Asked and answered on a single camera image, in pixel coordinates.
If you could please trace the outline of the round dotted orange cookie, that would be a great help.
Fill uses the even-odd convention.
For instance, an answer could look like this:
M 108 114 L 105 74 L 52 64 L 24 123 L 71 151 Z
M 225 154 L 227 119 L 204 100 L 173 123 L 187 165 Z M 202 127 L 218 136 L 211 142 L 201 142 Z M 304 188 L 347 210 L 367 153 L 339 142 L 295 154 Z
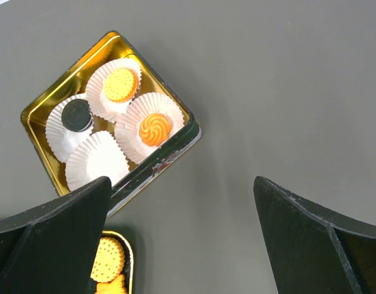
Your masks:
M 138 77 L 136 73 L 127 68 L 114 70 L 103 83 L 105 97 L 114 103 L 127 102 L 133 98 L 138 88 Z

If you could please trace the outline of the black sandwich cookie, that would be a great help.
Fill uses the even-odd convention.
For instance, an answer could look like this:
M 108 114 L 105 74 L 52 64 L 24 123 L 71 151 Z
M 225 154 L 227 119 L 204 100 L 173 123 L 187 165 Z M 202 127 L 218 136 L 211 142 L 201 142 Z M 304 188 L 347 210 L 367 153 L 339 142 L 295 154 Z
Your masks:
M 89 104 L 84 99 L 70 101 L 61 113 L 62 125 L 72 132 L 82 132 L 92 124 Z

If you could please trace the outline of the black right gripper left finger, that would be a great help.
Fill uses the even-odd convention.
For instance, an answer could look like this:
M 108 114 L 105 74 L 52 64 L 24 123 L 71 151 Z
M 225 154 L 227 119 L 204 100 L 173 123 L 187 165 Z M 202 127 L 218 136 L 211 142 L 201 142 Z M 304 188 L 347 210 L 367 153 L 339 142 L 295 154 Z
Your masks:
M 86 293 L 110 198 L 101 176 L 0 219 L 0 293 Z

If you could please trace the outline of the orange swirl cookie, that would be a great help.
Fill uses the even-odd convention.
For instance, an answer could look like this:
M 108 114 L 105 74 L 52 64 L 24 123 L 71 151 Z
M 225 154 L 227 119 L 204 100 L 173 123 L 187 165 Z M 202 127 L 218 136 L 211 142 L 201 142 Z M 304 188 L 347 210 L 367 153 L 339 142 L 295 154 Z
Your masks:
M 161 113 L 148 115 L 139 126 L 138 135 L 148 146 L 159 146 L 169 138 L 172 123 Z

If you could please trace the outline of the dark square cookie tin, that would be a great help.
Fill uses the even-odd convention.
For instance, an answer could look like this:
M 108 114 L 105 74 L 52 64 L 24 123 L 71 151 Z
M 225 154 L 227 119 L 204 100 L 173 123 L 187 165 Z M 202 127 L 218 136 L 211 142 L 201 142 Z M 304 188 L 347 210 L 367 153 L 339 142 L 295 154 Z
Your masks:
M 21 113 L 58 195 L 107 176 L 114 214 L 202 129 L 132 44 L 110 31 Z

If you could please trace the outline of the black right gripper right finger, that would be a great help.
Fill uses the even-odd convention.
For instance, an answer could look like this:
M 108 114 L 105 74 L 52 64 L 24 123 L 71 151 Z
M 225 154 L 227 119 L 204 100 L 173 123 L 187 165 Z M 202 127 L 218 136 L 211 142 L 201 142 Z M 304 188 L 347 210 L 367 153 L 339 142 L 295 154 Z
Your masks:
M 376 226 L 263 176 L 254 199 L 279 293 L 376 293 Z

